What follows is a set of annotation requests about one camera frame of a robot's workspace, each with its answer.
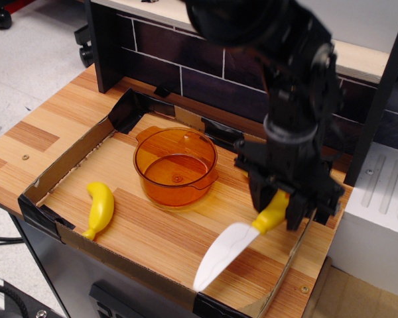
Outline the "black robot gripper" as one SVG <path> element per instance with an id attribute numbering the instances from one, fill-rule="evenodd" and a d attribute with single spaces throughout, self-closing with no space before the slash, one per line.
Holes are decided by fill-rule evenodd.
<path id="1" fill-rule="evenodd" d="M 333 216 L 339 211 L 345 190 L 330 174 L 342 151 L 324 153 L 313 141 L 288 145 L 245 139 L 237 140 L 234 148 L 235 165 L 249 174 L 249 190 L 258 213 L 270 204 L 278 189 L 291 194 L 285 216 L 288 231 L 296 231 L 315 208 Z"/>

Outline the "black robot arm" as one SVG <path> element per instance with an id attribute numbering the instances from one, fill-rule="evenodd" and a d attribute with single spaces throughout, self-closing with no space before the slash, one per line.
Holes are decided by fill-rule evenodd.
<path id="1" fill-rule="evenodd" d="M 344 189 L 321 154 L 344 96 L 331 34 L 296 1 L 187 1 L 186 11 L 207 41 L 244 51 L 261 64 L 269 96 L 266 141 L 234 145 L 256 211 L 281 189 L 290 195 L 288 230 L 314 211 L 335 215 Z"/>

